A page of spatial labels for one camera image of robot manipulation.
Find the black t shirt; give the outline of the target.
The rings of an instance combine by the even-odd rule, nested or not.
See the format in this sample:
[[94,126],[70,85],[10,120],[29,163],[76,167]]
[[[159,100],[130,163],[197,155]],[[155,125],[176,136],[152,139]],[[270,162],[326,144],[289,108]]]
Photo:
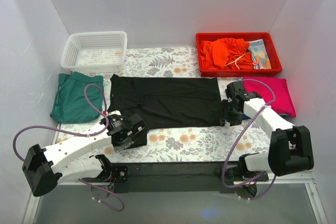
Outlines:
[[220,126],[222,100],[217,78],[111,79],[109,112],[138,114],[149,130]]

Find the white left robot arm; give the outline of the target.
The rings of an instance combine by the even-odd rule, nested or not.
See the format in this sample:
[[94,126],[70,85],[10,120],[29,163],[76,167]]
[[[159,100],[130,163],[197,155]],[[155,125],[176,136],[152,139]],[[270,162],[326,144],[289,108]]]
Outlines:
[[119,180],[122,169],[115,168],[105,155],[81,157],[105,146],[119,152],[146,145],[148,131],[138,114],[127,118],[114,111],[78,136],[46,147],[32,146],[22,166],[31,192],[35,197],[43,196],[61,183],[84,178]]

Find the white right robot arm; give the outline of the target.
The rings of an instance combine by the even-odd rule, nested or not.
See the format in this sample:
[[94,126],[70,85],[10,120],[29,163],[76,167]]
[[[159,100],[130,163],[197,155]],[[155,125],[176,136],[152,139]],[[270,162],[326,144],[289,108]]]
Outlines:
[[242,180],[251,180],[257,172],[284,176],[313,169],[310,131],[278,115],[270,106],[275,98],[265,102],[258,93],[248,92],[242,81],[230,83],[225,92],[227,99],[222,101],[221,124],[240,125],[246,115],[270,138],[268,152],[245,154],[239,158],[237,173]]

